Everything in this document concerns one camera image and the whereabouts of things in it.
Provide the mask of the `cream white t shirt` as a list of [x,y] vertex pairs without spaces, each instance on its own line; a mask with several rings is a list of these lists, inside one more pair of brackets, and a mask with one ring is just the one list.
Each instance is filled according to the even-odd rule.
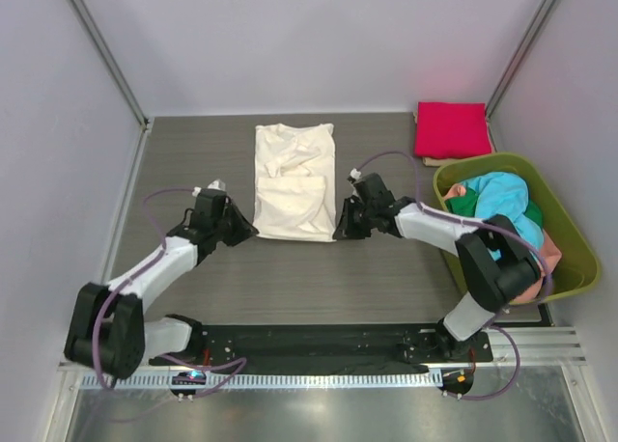
[[333,124],[255,127],[255,205],[258,236],[331,242],[336,223]]

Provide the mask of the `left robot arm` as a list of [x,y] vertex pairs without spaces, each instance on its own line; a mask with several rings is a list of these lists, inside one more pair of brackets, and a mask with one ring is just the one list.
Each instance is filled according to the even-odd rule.
[[88,283],[79,290],[64,346],[67,360],[94,369],[99,379],[126,379],[154,359],[191,365],[203,357],[201,322],[177,314],[147,322],[144,315],[218,244],[234,247],[257,230],[221,180],[190,192],[193,206],[149,256],[105,284]]

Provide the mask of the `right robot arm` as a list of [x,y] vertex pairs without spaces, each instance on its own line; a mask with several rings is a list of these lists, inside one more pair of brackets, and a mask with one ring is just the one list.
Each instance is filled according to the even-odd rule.
[[541,258],[521,239],[511,220],[461,218],[410,197],[397,199],[380,175],[354,169],[352,195],[344,201],[336,240],[360,240],[378,231],[430,244],[459,259],[467,293],[435,326],[435,349],[455,361],[471,339],[513,300],[541,280]]

